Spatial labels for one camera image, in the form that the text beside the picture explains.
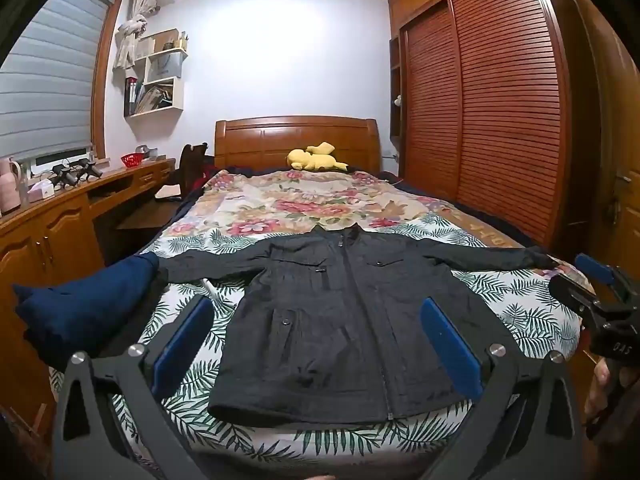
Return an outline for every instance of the louvered door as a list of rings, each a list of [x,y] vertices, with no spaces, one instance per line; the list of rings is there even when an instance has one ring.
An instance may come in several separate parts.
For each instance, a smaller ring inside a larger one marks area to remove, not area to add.
[[[460,72],[452,15],[444,1],[409,29],[404,178],[452,200],[458,181]]]
[[[545,242],[553,222],[561,120],[540,2],[452,1],[463,96],[458,201]]]

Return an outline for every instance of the jacket zipper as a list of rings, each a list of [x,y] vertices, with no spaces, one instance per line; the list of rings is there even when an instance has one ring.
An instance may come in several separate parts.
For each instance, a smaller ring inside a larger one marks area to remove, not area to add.
[[[351,280],[351,283],[353,283],[353,290],[356,295],[356,300],[358,301],[358,304],[360,305],[360,308],[364,313],[364,317],[365,317],[365,320],[367,321],[367,326],[369,328],[369,333],[371,334],[371,339],[373,341],[373,346],[376,351],[376,356],[378,358],[378,362],[380,363],[380,377],[382,378],[382,393],[385,397],[386,418],[388,418],[388,420],[394,420],[394,414],[393,414],[393,411],[391,410],[391,402],[389,401],[389,391],[388,391],[388,385],[386,383],[385,365],[384,365],[384,361],[382,360],[382,351],[380,350],[380,346],[376,341],[376,333],[373,330],[373,323],[371,322],[369,313],[367,311],[367,306],[365,305],[364,300],[362,299],[360,290],[358,290],[358,284],[356,283],[356,279],[353,275],[353,270],[351,269],[351,263],[347,255],[347,249],[344,247],[344,235],[340,235],[340,242],[338,242],[338,247],[340,247],[342,250],[342,257],[344,259],[344,266],[347,269],[347,275]]]

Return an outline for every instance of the gray roller blind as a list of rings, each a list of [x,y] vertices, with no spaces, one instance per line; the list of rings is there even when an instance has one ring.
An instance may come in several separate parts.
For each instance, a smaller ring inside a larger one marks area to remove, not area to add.
[[[91,93],[102,24],[114,0],[49,0],[0,68],[0,156],[91,145]]]

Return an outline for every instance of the beige curtain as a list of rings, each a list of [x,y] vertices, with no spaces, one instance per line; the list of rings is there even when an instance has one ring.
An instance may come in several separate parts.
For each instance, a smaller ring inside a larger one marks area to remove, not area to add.
[[[133,67],[136,62],[138,38],[146,30],[146,19],[158,12],[158,9],[156,0],[133,0],[131,19],[120,25],[116,33],[116,42],[119,47],[114,68]]]

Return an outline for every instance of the headboard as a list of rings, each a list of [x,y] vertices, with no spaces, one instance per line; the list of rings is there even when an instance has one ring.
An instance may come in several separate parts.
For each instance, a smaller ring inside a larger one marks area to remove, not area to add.
[[[253,170],[282,168],[291,150],[335,146],[332,155],[369,173],[380,171],[380,139],[374,119],[331,116],[283,116],[218,121],[214,151],[216,166],[246,166]]]

